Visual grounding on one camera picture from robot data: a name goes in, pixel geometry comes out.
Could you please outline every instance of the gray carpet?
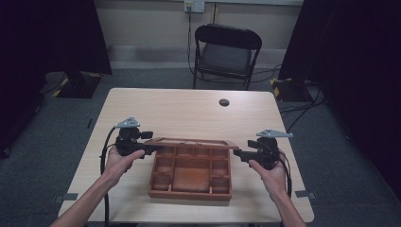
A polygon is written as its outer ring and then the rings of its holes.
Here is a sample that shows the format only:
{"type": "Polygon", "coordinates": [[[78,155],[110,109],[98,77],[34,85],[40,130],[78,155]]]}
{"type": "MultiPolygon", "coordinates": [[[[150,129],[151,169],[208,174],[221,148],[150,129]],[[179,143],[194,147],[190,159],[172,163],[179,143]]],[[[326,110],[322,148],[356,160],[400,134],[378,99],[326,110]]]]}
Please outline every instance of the gray carpet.
{"type": "MultiPolygon", "coordinates": [[[[61,205],[53,200],[68,190],[110,89],[192,88],[188,69],[116,69],[113,74],[101,80],[92,99],[46,95],[39,113],[12,145],[11,156],[0,160],[0,226],[48,226],[57,217],[61,205]]],[[[253,80],[269,75],[256,74],[253,80]]],[[[60,75],[48,76],[46,88],[59,79],[60,75]]],[[[240,83],[198,81],[198,89],[243,87],[240,83]]],[[[271,91],[271,87],[265,80],[252,83],[250,90],[271,91]]],[[[310,87],[313,96],[317,90],[310,87]]],[[[280,108],[303,104],[278,102],[280,108]]],[[[283,113],[286,127],[300,113],[283,113]]],[[[308,226],[401,226],[400,203],[369,160],[347,140],[346,127],[326,104],[310,109],[291,132],[305,187],[317,196],[311,201],[315,220],[308,226]]]]}

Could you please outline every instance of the black chair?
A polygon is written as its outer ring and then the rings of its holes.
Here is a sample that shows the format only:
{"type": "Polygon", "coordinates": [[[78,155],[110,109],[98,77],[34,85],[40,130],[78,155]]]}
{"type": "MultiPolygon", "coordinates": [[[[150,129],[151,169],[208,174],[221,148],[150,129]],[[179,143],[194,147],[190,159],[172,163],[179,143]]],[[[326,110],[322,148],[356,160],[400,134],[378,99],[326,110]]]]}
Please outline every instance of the black chair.
{"type": "Polygon", "coordinates": [[[198,27],[195,31],[197,45],[193,89],[197,72],[226,78],[242,79],[249,89],[262,40],[253,31],[216,24],[198,27]]]}

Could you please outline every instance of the chair backrest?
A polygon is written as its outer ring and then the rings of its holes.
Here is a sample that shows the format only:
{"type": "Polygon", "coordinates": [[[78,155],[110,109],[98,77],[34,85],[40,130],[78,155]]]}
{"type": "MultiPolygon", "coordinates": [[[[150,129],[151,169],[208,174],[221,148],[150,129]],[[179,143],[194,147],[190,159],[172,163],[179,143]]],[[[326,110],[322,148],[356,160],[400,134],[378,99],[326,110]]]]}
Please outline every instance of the chair backrest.
{"type": "Polygon", "coordinates": [[[199,41],[209,44],[226,45],[231,47],[258,50],[262,40],[255,32],[238,27],[207,24],[195,31],[197,45],[199,41]]]}

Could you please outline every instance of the wooden table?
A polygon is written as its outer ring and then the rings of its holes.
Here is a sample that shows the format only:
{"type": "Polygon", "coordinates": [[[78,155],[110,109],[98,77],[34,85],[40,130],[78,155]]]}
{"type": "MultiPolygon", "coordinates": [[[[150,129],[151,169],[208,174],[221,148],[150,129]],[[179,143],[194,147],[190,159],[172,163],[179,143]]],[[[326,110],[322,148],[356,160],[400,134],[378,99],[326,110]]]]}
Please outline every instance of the wooden table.
{"type": "MultiPolygon", "coordinates": [[[[114,88],[105,101],[94,131],[79,163],[68,193],[80,197],[99,177],[99,155],[110,129],[134,116],[140,131],[154,131],[154,137],[229,140],[244,150],[247,140],[267,128],[285,131],[275,99],[271,93],[246,91],[167,90],[114,88]],[[226,98],[230,105],[222,107],[226,98]]],[[[118,130],[114,131],[113,143],[118,130]]],[[[287,138],[278,139],[288,156],[293,192],[305,190],[301,174],[287,138]]],[[[130,171],[109,193],[110,221],[159,223],[258,223],[278,222],[279,213],[270,200],[260,177],[239,157],[231,155],[233,196],[227,201],[185,201],[154,199],[148,184],[154,154],[135,161],[130,171]]],[[[309,198],[292,200],[306,222],[314,219],[309,198]]],[[[62,204],[61,215],[74,202],[62,204]]],[[[104,220],[102,202],[90,221],[104,220]]]]}

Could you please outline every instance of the human arm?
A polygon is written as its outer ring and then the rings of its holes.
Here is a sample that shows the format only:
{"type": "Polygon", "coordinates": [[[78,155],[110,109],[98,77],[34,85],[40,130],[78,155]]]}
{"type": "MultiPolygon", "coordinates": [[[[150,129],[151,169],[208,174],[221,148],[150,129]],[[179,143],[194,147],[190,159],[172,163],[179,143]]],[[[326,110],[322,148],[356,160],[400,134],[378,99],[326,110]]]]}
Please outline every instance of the human arm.
{"type": "Polygon", "coordinates": [[[250,160],[249,164],[262,178],[271,200],[277,206],[284,226],[306,226],[286,192],[286,172],[283,164],[278,162],[272,170],[266,170],[255,160],[250,160]]]}
{"type": "Polygon", "coordinates": [[[84,226],[103,197],[116,186],[132,162],[143,156],[143,150],[137,150],[128,156],[121,156],[117,148],[112,146],[104,173],[89,187],[89,189],[67,211],[57,218],[50,226],[84,226]]]}

